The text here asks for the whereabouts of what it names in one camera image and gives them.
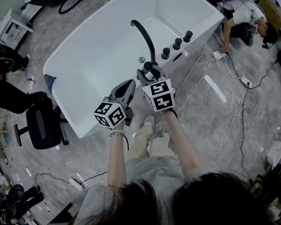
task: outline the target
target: black knob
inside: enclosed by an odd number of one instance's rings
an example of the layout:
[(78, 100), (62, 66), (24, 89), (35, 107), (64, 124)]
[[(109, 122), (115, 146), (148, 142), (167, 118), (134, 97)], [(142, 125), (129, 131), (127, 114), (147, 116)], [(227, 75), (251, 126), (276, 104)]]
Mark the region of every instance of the black knob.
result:
[(176, 38), (176, 39), (175, 39), (175, 42), (174, 42), (174, 44), (173, 44), (173, 48), (174, 48), (175, 50), (179, 50), (181, 44), (182, 44), (182, 39), (181, 39), (181, 38)]
[(163, 49), (163, 53), (161, 54), (161, 57), (163, 59), (168, 59), (169, 58), (169, 54), (170, 54), (170, 49), (168, 47), (165, 47)]
[(183, 37), (183, 40), (187, 43), (189, 43), (191, 41), (192, 38), (192, 31), (187, 31), (185, 36)]
[(150, 72), (153, 68), (153, 64), (151, 62), (145, 62), (144, 67), (142, 68), (142, 71), (147, 74)]

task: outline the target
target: drain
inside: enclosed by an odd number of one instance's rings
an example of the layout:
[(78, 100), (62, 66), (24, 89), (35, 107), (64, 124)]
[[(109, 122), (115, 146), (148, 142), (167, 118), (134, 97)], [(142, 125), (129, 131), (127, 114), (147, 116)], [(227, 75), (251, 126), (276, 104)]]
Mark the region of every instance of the drain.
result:
[(144, 57), (139, 58), (139, 63), (144, 63), (145, 61), (146, 61), (146, 59)]

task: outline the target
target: power strip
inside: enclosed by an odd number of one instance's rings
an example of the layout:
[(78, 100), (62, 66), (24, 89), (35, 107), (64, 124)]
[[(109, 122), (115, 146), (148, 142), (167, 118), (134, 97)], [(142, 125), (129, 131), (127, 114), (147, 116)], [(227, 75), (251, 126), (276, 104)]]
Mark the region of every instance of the power strip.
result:
[(215, 58), (215, 60), (219, 60), (219, 59), (227, 56), (227, 54), (220, 53), (220, 51), (216, 51), (216, 52), (212, 53), (212, 56)]
[(79, 184), (78, 182), (76, 182), (73, 178), (69, 179), (69, 182), (75, 187), (77, 188), (79, 191), (82, 191), (83, 186), (81, 184)]
[(253, 83), (249, 79), (247, 79), (245, 76), (242, 77), (241, 82), (246, 88), (248, 87), (248, 84), (249, 84), (249, 88), (253, 87)]

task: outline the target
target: bracelet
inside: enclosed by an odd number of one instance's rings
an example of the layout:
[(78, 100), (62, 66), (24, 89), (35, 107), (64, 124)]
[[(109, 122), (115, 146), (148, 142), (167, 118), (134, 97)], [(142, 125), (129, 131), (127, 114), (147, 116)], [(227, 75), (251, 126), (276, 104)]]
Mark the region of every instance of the bracelet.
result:
[(112, 137), (115, 134), (122, 135), (123, 137), (125, 136), (125, 133), (124, 133), (123, 130), (114, 129), (114, 130), (111, 131), (111, 134), (109, 135), (109, 137)]

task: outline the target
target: chair armrest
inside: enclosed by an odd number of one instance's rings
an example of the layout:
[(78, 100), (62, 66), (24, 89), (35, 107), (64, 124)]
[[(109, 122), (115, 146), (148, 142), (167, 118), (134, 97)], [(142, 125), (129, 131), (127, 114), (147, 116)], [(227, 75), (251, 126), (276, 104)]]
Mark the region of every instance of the chair armrest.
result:
[(20, 136), (21, 136), (21, 133), (20, 133), (20, 130), (19, 130), (19, 128), (18, 128), (18, 124), (15, 124), (15, 137), (16, 137), (16, 139), (17, 139), (18, 145), (19, 145), (20, 147), (22, 147), (22, 142), (21, 142)]

